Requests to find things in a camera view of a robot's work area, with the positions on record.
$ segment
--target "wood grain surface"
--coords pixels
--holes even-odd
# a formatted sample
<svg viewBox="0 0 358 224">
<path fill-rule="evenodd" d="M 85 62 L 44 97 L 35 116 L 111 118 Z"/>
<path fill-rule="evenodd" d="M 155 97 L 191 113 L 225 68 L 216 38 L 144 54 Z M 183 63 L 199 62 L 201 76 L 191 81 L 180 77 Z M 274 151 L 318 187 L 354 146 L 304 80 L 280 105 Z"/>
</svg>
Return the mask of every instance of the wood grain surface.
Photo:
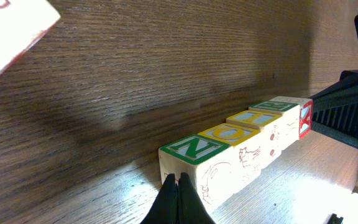
<svg viewBox="0 0 358 224">
<path fill-rule="evenodd" d="M 158 147 L 358 69 L 358 1 L 50 2 L 61 21 L 0 76 L 0 223 L 139 223 Z M 357 169 L 311 133 L 212 217 L 324 223 Z"/>
</svg>

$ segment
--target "red-bordered block face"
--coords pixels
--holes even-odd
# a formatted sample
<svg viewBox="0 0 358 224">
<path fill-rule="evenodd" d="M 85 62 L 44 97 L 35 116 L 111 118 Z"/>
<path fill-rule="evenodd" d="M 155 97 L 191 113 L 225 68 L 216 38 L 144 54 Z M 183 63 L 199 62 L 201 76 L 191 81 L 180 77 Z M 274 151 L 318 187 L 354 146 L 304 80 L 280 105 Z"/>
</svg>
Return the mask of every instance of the red-bordered block face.
<svg viewBox="0 0 358 224">
<path fill-rule="evenodd" d="M 304 138 L 311 130 L 311 115 L 313 114 L 313 100 L 305 103 L 300 110 L 299 139 Z"/>
</svg>

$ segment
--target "green-bordered block face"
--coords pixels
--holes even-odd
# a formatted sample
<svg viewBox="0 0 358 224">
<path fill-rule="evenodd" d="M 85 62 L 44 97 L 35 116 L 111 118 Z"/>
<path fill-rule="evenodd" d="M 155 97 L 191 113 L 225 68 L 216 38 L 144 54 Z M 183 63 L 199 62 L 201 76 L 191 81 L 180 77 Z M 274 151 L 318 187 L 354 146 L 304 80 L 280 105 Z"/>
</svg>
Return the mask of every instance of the green-bordered block face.
<svg viewBox="0 0 358 224">
<path fill-rule="evenodd" d="M 259 108 L 265 110 L 272 110 L 272 111 L 288 111 L 291 108 L 296 107 L 296 103 L 284 103 L 284 102 L 274 102 L 274 101 L 264 101 L 255 105 L 250 106 L 250 108 Z"/>
<path fill-rule="evenodd" d="M 227 143 L 193 134 L 160 149 L 185 162 L 198 165 L 229 147 Z"/>
</svg>

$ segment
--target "alphabet block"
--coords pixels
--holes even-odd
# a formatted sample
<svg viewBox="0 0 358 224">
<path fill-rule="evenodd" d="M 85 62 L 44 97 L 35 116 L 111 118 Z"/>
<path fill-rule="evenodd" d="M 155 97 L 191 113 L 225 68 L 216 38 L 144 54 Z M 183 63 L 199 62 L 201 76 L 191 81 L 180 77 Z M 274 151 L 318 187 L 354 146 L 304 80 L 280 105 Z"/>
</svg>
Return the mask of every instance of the alphabet block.
<svg viewBox="0 0 358 224">
<path fill-rule="evenodd" d="M 231 149 L 228 149 L 231 152 L 228 161 L 231 162 L 235 178 L 234 193 L 243 189 L 260 175 L 260 164 L 263 162 L 261 152 L 264 150 L 264 145 L 260 140 L 259 130 L 224 123 L 207 129 L 199 135 L 232 146 Z"/>
<path fill-rule="evenodd" d="M 161 147 L 158 155 L 161 181 L 168 174 L 188 173 L 208 211 L 234 193 L 236 152 L 230 144 L 193 134 Z"/>
<path fill-rule="evenodd" d="M 263 101 L 249 107 L 252 111 L 268 112 L 282 115 L 283 125 L 282 132 L 282 149 L 299 139 L 299 112 L 300 106 L 296 103 L 285 103 L 277 101 Z"/>
<path fill-rule="evenodd" d="M 300 115 L 299 115 L 299 139 L 304 138 L 309 134 L 311 130 L 311 119 L 313 114 L 313 100 L 307 98 L 295 98 L 287 96 L 278 96 L 270 101 L 285 102 L 285 103 L 297 103 L 300 106 Z"/>
<path fill-rule="evenodd" d="M 226 119 L 227 123 L 260 130 L 261 134 L 261 168 L 267 167 L 281 155 L 284 144 L 281 133 L 283 119 L 279 114 L 259 111 L 243 111 Z"/>
</svg>

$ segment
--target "green letter n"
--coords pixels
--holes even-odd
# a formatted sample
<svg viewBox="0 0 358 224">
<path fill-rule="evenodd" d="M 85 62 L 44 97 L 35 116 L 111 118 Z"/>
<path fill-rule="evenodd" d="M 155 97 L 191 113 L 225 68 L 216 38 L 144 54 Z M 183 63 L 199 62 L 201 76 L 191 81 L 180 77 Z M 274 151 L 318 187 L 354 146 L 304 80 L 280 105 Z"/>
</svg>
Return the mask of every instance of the green letter n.
<svg viewBox="0 0 358 224">
<path fill-rule="evenodd" d="M 189 140 L 187 142 L 184 142 L 182 144 L 179 144 L 177 146 L 171 146 L 171 148 L 177 151 L 180 148 L 182 148 L 183 146 L 189 145 L 189 148 L 186 151 L 186 156 L 196 159 L 198 153 L 201 153 L 201 152 L 203 152 L 203 151 L 205 151 L 205 150 L 207 150 L 207 149 L 209 149 L 211 147 L 219 146 L 218 144 L 208 142 L 208 144 L 205 147 L 197 150 L 197 146 L 198 146 L 199 141 L 200 141 L 199 138 L 193 138 L 193 139 L 191 139 L 191 140 Z"/>
</svg>

